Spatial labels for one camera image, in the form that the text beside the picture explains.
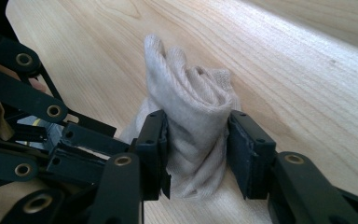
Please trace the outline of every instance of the wooden table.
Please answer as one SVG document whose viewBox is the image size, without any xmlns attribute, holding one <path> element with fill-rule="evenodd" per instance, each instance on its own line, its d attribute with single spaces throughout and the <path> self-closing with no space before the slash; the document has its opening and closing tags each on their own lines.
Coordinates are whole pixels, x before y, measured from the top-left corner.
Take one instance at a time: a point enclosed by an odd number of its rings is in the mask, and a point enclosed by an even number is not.
<svg viewBox="0 0 358 224">
<path fill-rule="evenodd" d="M 12 0 L 7 15 L 70 108 L 120 133 L 145 98 L 143 39 L 154 33 L 190 64 L 230 69 L 242 110 L 279 151 L 308 156 L 358 195 L 358 0 L 280 2 Z M 36 188 L 0 188 L 0 216 Z M 266 201 L 245 202 L 227 171 L 212 198 L 148 202 L 145 221 L 270 219 Z"/>
</svg>

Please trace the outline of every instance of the light wood surface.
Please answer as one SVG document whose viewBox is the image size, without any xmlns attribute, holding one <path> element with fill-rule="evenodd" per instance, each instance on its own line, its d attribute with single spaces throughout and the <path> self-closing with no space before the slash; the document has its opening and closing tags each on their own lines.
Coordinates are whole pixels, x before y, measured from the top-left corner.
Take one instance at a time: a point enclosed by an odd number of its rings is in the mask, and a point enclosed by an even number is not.
<svg viewBox="0 0 358 224">
<path fill-rule="evenodd" d="M 12 0 L 7 15 L 70 108 L 120 133 L 145 98 L 143 39 L 154 33 L 190 64 L 230 69 L 242 110 L 279 151 L 358 195 L 358 0 Z M 242 200 L 230 171 L 210 199 L 146 203 L 145 221 L 270 222 L 266 201 Z"/>
</svg>

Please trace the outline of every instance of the table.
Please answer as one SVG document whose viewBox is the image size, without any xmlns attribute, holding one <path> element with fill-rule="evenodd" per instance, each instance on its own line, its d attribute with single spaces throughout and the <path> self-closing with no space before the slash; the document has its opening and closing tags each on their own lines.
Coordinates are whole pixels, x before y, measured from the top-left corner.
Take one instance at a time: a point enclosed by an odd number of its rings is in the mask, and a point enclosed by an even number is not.
<svg viewBox="0 0 358 224">
<path fill-rule="evenodd" d="M 146 95 L 143 39 L 157 34 L 191 64 L 226 67 L 248 113 L 278 151 L 311 158 L 358 195 L 357 1 L 20 1 L 7 16 L 66 104 L 120 133 Z M 41 184 L 0 188 L 0 217 Z M 146 223 L 270 223 L 227 170 L 202 201 L 145 203 Z"/>
</svg>

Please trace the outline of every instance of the tabletop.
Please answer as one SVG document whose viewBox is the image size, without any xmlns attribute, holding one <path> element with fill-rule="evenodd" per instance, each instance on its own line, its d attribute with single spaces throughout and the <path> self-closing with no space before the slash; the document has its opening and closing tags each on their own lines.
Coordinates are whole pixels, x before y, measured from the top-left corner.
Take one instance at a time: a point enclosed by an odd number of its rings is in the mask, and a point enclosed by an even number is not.
<svg viewBox="0 0 358 224">
<path fill-rule="evenodd" d="M 158 35 L 191 64 L 231 71 L 249 114 L 278 151 L 299 152 L 358 195 L 358 0 L 20 1 L 7 16 L 65 103 L 117 127 L 146 97 L 143 40 Z M 0 218 L 41 184 L 0 188 Z M 270 223 L 227 169 L 214 196 L 145 203 L 145 223 Z"/>
</svg>

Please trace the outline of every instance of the wood grain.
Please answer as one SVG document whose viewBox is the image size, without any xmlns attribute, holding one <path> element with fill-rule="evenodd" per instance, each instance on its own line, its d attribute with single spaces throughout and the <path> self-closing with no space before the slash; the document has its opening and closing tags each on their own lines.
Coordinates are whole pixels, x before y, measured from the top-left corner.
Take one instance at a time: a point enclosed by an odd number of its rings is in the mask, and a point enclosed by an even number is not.
<svg viewBox="0 0 358 224">
<path fill-rule="evenodd" d="M 358 7 L 260 2 L 13 0 L 7 15 L 70 108 L 121 132 L 145 98 L 143 39 L 154 33 L 167 48 L 182 47 L 189 64 L 230 69 L 242 110 L 279 151 L 308 156 L 334 185 L 358 195 L 358 47 L 319 29 L 357 41 Z M 330 21 L 336 15 L 344 20 Z M 266 202 L 243 201 L 231 172 L 211 199 L 146 203 L 145 220 L 270 222 Z"/>
</svg>

